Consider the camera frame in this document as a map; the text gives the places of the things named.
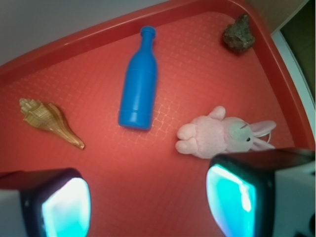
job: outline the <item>rock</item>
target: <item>rock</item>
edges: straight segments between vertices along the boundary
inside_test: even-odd
[[[241,15],[234,24],[229,24],[223,34],[223,40],[236,53],[244,53],[255,43],[255,37],[249,29],[249,16]]]

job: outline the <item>plush toy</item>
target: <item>plush toy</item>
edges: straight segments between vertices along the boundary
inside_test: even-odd
[[[176,149],[182,154],[199,158],[212,158],[218,153],[263,151],[274,149],[269,141],[259,137],[271,134],[276,127],[273,121],[247,124],[240,118],[225,118],[226,110],[216,107],[208,116],[195,118],[180,127]]]

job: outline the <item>bunny ear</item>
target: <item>bunny ear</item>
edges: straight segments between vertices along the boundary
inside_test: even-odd
[[[277,124],[274,121],[256,122],[250,125],[254,137],[263,137],[269,134]]]
[[[272,146],[271,144],[267,143],[264,140],[261,140],[257,137],[253,138],[253,145],[251,147],[252,150],[254,151],[264,151],[264,150],[269,150],[269,149],[275,149],[274,146]]]

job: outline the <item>red tray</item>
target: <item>red tray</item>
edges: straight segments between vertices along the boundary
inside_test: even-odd
[[[256,43],[237,56],[221,36],[245,12]],[[124,74],[145,25],[157,30],[149,132],[117,122]],[[85,149],[25,124],[20,98],[61,108]],[[222,235],[206,199],[209,160],[174,148],[177,129],[215,106],[249,123],[274,120],[277,148],[315,149],[267,29],[240,0],[172,0],[45,45],[0,67],[0,99],[0,172],[78,169],[91,190],[90,236]]]

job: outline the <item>bottle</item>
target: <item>bottle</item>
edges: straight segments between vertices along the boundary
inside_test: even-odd
[[[141,46],[127,68],[118,123],[123,127],[149,130],[157,85],[157,63],[152,52],[156,31],[145,26],[141,36]]]

